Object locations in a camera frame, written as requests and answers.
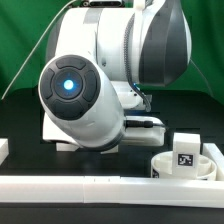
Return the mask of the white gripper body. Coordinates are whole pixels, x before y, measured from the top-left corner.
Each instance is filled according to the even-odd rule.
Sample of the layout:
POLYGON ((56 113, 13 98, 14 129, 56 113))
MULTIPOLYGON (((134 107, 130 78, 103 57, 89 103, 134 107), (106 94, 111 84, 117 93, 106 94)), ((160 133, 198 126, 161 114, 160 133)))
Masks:
POLYGON ((123 143, 135 146, 162 146, 165 125, 150 116, 127 116, 123 143))

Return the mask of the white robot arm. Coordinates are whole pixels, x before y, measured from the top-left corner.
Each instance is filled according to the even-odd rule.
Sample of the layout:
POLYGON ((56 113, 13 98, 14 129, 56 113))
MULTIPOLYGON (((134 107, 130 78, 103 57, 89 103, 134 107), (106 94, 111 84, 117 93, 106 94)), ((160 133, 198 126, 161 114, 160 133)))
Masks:
POLYGON ((38 84, 43 137, 106 151, 161 146, 166 127, 140 110, 140 86, 166 86, 190 61, 191 35, 180 0, 89 0, 68 10, 49 39, 38 84))

